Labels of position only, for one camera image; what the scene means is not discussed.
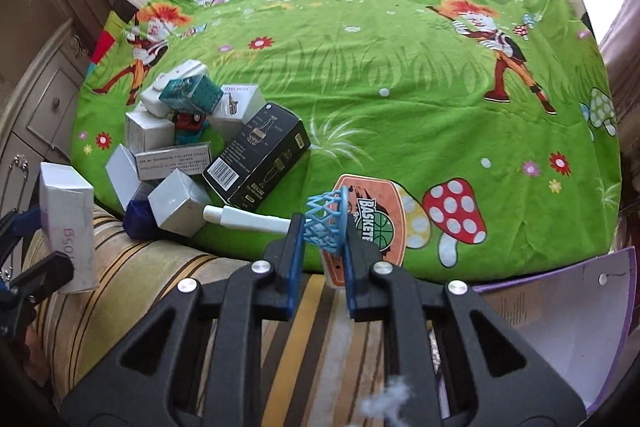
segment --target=teal box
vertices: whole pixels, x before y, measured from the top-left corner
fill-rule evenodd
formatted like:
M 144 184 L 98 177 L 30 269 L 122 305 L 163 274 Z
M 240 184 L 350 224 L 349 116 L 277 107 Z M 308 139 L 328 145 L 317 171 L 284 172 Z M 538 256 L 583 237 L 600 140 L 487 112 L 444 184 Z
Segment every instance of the teal box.
M 159 98 L 175 112 L 212 114 L 222 94 L 206 74 L 196 74 L 170 80 Z

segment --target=cartoon mushroom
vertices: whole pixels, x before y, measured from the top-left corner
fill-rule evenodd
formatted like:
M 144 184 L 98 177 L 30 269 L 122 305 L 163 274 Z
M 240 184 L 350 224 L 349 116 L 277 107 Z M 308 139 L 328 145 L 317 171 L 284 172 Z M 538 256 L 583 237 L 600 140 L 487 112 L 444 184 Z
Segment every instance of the cartoon mushroom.
M 591 104 L 589 106 L 589 118 L 591 125 L 596 129 L 604 124 L 604 128 L 609 136 L 616 135 L 616 126 L 614 125 L 615 114 L 613 113 L 613 102 L 597 87 L 591 89 Z
M 451 268 L 458 261 L 457 244 L 477 245 L 486 239 L 486 226 L 469 182 L 453 178 L 432 187 L 422 198 L 422 207 L 443 234 L 438 257 Z
M 531 15 L 529 15 L 528 13 L 525 13 L 522 16 L 522 22 L 524 22 L 529 28 L 533 29 L 534 24 L 536 23 L 535 20 L 533 20 L 533 17 Z
M 522 37 L 524 40 L 526 40 L 526 41 L 529 40 L 529 28 L 527 27 L 526 24 L 521 24 L 520 26 L 516 26 L 513 29 L 513 32 L 517 36 Z
M 402 201 L 402 210 L 404 210 L 404 222 L 406 223 L 405 247 L 414 250 L 423 248 L 431 238 L 429 216 L 420 206 L 420 203 L 402 185 L 397 183 L 394 183 L 394 185 Z
M 586 105 L 585 103 L 580 102 L 580 112 L 582 113 L 582 117 L 584 118 L 584 121 L 587 123 L 587 129 L 589 129 L 588 124 L 589 124 L 589 106 Z M 594 141 L 595 138 L 593 137 L 593 131 L 591 129 L 589 129 L 589 134 L 591 135 L 591 141 Z

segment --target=red mushroom with white dots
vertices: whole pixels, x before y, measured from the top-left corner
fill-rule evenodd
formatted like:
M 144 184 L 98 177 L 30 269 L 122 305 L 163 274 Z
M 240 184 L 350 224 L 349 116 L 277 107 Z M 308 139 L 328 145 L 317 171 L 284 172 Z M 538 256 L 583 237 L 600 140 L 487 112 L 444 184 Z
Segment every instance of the red mushroom with white dots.
M 442 230 L 438 257 L 443 266 L 458 261 L 458 241 L 478 245 L 486 239 L 486 226 L 469 182 L 453 178 L 432 187 L 422 198 L 422 207 L 433 224 Z
M 524 40 L 528 41 L 529 40 L 529 28 L 527 28 L 526 24 L 523 24 L 521 26 L 516 26 L 513 29 L 513 32 L 522 37 Z

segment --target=metal screw head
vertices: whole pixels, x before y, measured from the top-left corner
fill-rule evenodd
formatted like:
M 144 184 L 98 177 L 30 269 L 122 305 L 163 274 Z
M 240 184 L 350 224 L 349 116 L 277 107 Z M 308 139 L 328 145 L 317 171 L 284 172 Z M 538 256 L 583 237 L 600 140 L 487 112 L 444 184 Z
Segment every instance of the metal screw head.
M 178 290 L 182 293 L 191 293 L 198 287 L 198 282 L 191 277 L 187 277 L 186 279 L 182 279 L 178 282 Z
M 447 285 L 447 288 L 450 293 L 453 293 L 453 295 L 464 295 L 469 289 L 469 286 L 462 281 L 454 280 Z
M 391 273 L 394 269 L 394 266 L 387 261 L 378 261 L 373 265 L 373 271 L 378 275 L 387 275 Z
M 271 263 L 269 263 L 269 261 L 265 261 L 264 259 L 255 261 L 251 265 L 251 271 L 254 273 L 267 273 L 270 269 Z

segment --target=barcode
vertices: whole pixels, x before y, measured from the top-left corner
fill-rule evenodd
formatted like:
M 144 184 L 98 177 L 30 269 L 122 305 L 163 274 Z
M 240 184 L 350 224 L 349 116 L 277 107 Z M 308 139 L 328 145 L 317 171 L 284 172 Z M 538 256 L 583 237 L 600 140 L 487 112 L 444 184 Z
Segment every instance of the barcode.
M 222 158 L 218 158 L 207 169 L 207 172 L 213 178 L 223 190 L 228 190 L 231 185 L 239 178 L 239 175 L 234 171 Z

